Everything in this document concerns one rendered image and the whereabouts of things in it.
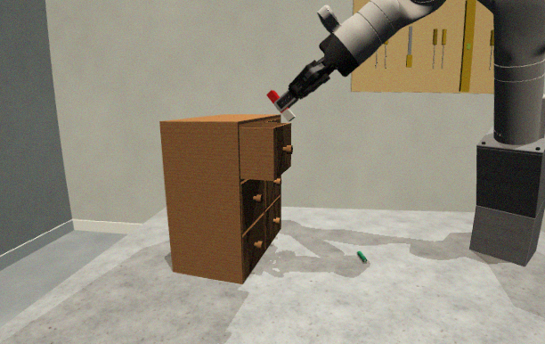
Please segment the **green aaa battery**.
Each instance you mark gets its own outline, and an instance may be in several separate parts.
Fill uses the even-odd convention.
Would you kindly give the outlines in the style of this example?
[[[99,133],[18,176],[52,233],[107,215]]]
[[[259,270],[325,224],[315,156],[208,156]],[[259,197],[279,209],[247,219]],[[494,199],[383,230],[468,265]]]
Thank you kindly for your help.
[[[358,254],[358,256],[361,258],[361,260],[362,260],[364,263],[367,262],[366,257],[364,257],[364,255],[363,255],[359,250],[357,251],[357,254]]]

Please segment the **brown wooden chest of drawers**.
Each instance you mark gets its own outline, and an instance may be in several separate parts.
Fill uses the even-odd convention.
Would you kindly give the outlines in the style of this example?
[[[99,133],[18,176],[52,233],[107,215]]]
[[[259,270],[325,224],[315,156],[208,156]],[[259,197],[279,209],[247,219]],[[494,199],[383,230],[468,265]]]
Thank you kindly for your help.
[[[239,125],[281,115],[207,117],[159,122],[173,272],[243,284]]]

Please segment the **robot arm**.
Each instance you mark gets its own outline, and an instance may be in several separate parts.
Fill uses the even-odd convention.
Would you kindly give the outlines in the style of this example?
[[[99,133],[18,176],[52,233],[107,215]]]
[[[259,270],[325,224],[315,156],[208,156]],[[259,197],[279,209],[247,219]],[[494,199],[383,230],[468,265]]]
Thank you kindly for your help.
[[[317,13],[360,66],[398,30],[446,0],[398,1],[370,0],[342,24],[328,5]],[[545,0],[477,1],[494,10],[493,137],[510,145],[534,143],[545,137]]]

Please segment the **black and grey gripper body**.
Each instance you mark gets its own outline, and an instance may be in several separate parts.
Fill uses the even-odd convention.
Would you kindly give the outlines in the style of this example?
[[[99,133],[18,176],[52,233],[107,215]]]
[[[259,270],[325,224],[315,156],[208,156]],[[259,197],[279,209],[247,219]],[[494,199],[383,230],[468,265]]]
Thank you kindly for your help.
[[[314,80],[310,85],[312,86],[325,74],[330,75],[334,70],[338,70],[343,77],[347,77],[357,67],[358,62],[344,46],[344,44],[338,39],[338,37],[331,33],[320,44],[320,49],[324,53],[324,57],[319,59],[313,67],[322,63],[324,67],[318,72],[319,77]]]

